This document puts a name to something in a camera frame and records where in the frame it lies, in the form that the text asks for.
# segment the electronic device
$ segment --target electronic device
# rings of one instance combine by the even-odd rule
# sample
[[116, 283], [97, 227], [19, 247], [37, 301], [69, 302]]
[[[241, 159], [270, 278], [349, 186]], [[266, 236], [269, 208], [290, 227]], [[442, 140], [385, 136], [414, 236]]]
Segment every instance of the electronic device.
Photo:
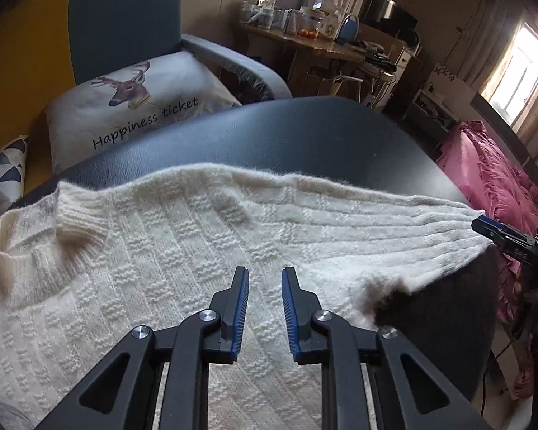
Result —
[[402, 33], [403, 40], [411, 48], [418, 45], [418, 35], [414, 32], [417, 20], [393, 0], [364, 0], [359, 19], [363, 24], [399, 39]]

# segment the pink bedding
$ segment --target pink bedding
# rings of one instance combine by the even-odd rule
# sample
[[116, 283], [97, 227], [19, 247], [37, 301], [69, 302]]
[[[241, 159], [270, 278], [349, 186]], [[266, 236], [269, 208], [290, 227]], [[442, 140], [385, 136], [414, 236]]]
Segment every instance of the pink bedding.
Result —
[[[538, 187], [513, 166], [480, 121], [460, 123], [442, 145], [437, 165], [460, 189], [471, 206], [486, 216], [529, 235], [538, 228]], [[508, 258], [503, 268], [499, 318], [510, 321], [516, 313], [520, 264]]]

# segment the wooden desk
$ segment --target wooden desk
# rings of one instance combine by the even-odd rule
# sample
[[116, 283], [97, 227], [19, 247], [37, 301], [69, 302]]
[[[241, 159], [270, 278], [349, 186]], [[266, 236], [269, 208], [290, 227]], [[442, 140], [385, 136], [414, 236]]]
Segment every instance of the wooden desk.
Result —
[[295, 50], [309, 50], [314, 56], [352, 61], [353, 63], [361, 63], [365, 60], [361, 54], [349, 46], [340, 45], [331, 40], [308, 39], [299, 35], [285, 34], [281, 29], [261, 29], [254, 25], [240, 22], [235, 23], [233, 26], [237, 29], [236, 32], [244, 31], [247, 34], [258, 35], [259, 37], [282, 43]]
[[263, 37], [295, 50], [295, 57], [287, 76], [287, 85], [294, 97], [302, 96], [308, 70], [318, 64], [315, 57], [337, 59], [342, 62], [355, 63], [356, 65], [365, 61], [365, 57], [356, 50], [331, 40], [308, 39], [299, 35], [285, 34], [281, 29], [261, 29], [241, 22], [234, 22], [231, 27], [235, 35], [235, 48], [240, 53], [247, 54], [249, 35]]

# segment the armchair armrest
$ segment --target armchair armrest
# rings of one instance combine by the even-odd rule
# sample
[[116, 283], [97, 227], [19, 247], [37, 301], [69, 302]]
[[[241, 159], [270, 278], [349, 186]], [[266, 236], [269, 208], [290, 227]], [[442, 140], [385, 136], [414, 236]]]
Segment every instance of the armchair armrest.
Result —
[[212, 61], [236, 74], [240, 81], [250, 84], [263, 101], [291, 98], [287, 84], [275, 71], [245, 55], [188, 34], [181, 36], [181, 46], [198, 58]]

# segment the black table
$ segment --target black table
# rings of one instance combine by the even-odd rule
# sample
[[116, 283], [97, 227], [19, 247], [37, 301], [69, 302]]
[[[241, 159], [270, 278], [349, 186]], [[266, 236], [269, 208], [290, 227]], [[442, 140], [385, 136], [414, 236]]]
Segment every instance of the black table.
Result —
[[[61, 178], [101, 189], [199, 162], [300, 172], [396, 194], [466, 202], [388, 119], [349, 100], [310, 97], [242, 106], [153, 131], [66, 170], [16, 206], [54, 191]], [[379, 325], [401, 329], [468, 399], [482, 378], [494, 334], [495, 263], [488, 251], [421, 292], [395, 295], [377, 313]]]

